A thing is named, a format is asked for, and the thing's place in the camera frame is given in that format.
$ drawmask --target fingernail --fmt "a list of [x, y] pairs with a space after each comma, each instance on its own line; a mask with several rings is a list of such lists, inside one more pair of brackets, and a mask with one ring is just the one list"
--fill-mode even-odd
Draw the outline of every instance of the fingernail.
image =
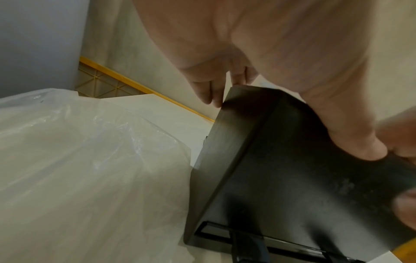
[[416, 230], [416, 189], [399, 195], [393, 205], [397, 217], [404, 224]]

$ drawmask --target skin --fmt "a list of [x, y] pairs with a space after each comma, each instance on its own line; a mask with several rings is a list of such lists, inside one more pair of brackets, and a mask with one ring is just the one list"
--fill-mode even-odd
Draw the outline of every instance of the skin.
[[[366, 93], [373, 0], [133, 3], [150, 38], [202, 102], [221, 107], [227, 72], [233, 84], [250, 84], [260, 73], [299, 92], [349, 154], [377, 160], [388, 148], [415, 161], [414, 111], [375, 129]], [[416, 190], [405, 193], [395, 209], [416, 229], [415, 200]]]

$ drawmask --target tiled floor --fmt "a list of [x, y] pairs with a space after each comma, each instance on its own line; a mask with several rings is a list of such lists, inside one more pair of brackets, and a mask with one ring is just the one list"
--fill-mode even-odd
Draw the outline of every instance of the tiled floor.
[[75, 90], [80, 96], [100, 99], [145, 94], [83, 63], [78, 66]]

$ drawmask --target clear plastic bag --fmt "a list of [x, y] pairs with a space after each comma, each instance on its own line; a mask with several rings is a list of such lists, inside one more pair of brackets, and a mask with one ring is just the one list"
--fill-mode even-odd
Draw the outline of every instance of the clear plastic bag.
[[0, 263], [163, 263], [183, 233], [190, 150], [74, 91], [0, 99]]

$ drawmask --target yellow trim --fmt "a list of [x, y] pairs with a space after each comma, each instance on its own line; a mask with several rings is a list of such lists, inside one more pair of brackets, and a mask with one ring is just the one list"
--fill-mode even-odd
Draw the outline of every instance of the yellow trim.
[[104, 74], [107, 74], [110, 77], [115, 78], [115, 79], [117, 79], [117, 80], [119, 80], [119, 81], [121, 81], [121, 82], [123, 82], [123, 83], [125, 83], [125, 84], [127, 84], [127, 85], [129, 85], [129, 86], [131, 86], [131, 87], [133, 87], [133, 88], [141, 91], [141, 92], [144, 92], [146, 94], [155, 94], [156, 96], [159, 96], [161, 98], [164, 98], [167, 101], [170, 101], [170, 102], [172, 102], [172, 103], [174, 103], [174, 104], [176, 104], [176, 105], [178, 105], [178, 106], [180, 106], [180, 107], [182, 107], [182, 108], [184, 108], [186, 110], [189, 110], [189, 111], [191, 111], [191, 112], [193, 112], [193, 113], [195, 113], [195, 114], [197, 114], [197, 115], [199, 115], [199, 116], [201, 116], [201, 117], [203, 117], [203, 118], [205, 118], [205, 119], [207, 119], [209, 121], [214, 122], [213, 119], [208, 118], [207, 116], [202, 115], [199, 112], [197, 112], [197, 111], [195, 111], [195, 110], [193, 110], [193, 109], [191, 109], [191, 108], [189, 108], [189, 107], [187, 107], [187, 106], [185, 106], [185, 105], [183, 105], [183, 104], [181, 104], [181, 103], [179, 103], [177, 101], [174, 101], [173, 99], [168, 98], [165, 95], [160, 94], [159, 92], [153, 91], [153, 90], [149, 89], [148, 87], [145, 87], [145, 86], [143, 86], [143, 85], [141, 85], [141, 84], [139, 84], [139, 83], [137, 83], [137, 82], [135, 82], [135, 81], [133, 81], [133, 80], [131, 80], [129, 78], [126, 78], [123, 75], [121, 75], [121, 74], [119, 74], [119, 73], [117, 73], [115, 71], [112, 71], [109, 68], [106, 68], [104, 66], [101, 66], [100, 64], [97, 64], [94, 61], [91, 61], [91, 60], [89, 60], [86, 57], [80, 57], [79, 58], [79, 61], [81, 63], [84, 63], [87, 66], [90, 66], [90, 67], [92, 67], [92, 68], [94, 68], [94, 69], [96, 69], [96, 70], [98, 70], [100, 72], [103, 72]]
[[411, 256], [416, 258], [416, 238], [393, 250], [393, 254], [403, 262], [409, 260]]

